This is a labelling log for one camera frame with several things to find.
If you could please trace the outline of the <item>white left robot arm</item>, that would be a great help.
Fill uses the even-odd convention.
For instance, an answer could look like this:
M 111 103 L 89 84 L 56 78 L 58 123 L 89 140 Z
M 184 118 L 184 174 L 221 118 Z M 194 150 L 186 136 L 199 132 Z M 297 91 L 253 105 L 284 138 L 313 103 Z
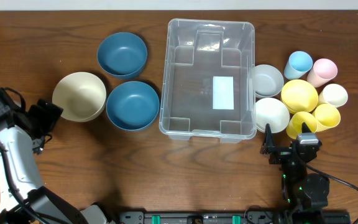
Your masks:
M 79 210 L 46 188 L 34 156 L 63 110 L 40 99 L 30 109 L 0 89 L 0 223 L 112 223 L 96 203 Z

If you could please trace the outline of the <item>cream beige bowl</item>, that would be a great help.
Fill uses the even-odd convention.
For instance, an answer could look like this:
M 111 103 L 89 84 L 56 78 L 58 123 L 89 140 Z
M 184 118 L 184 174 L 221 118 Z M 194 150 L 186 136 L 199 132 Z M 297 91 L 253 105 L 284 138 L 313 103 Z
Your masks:
M 103 112 L 106 98 L 106 87 L 99 77 L 88 72 L 75 72 L 58 82 L 52 103 L 63 109 L 62 118 L 84 123 Z

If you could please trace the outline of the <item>yellow cup front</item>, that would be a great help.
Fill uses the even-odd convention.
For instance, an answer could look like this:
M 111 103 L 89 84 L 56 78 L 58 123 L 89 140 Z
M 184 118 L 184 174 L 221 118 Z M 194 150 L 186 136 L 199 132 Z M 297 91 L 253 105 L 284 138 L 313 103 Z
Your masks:
M 307 127 L 312 133 L 315 133 L 317 130 L 317 119 L 308 112 L 297 112 L 293 115 L 289 124 L 286 128 L 288 136 L 292 139 L 296 139 L 297 135 L 302 133 L 302 124 L 306 123 Z

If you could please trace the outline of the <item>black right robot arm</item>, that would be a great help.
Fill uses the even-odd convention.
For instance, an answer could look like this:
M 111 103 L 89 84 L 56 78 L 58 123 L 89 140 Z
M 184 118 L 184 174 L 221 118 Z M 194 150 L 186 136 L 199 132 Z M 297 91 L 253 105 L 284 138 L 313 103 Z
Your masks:
M 328 205 L 329 180 L 317 173 L 308 173 L 307 163 L 316 158 L 321 141 L 306 123 L 302 133 L 288 147 L 276 146 L 269 124 L 260 153 L 268 154 L 270 164 L 278 164 L 283 172 L 283 196 L 289 208 L 273 214 L 273 223 L 325 223 L 323 208 Z

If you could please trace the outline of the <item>dark blue bowl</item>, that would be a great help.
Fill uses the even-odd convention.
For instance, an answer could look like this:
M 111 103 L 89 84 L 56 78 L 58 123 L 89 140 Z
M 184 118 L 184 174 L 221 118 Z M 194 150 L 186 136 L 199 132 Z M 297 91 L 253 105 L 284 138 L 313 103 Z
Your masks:
M 155 121 L 159 108 L 157 92 L 140 81 L 129 81 L 115 87 L 106 102 L 110 122 L 126 131 L 148 128 Z
M 138 77 L 143 72 L 148 50 L 138 35 L 118 32 L 109 35 L 100 43 L 96 56 L 105 72 L 126 80 Z

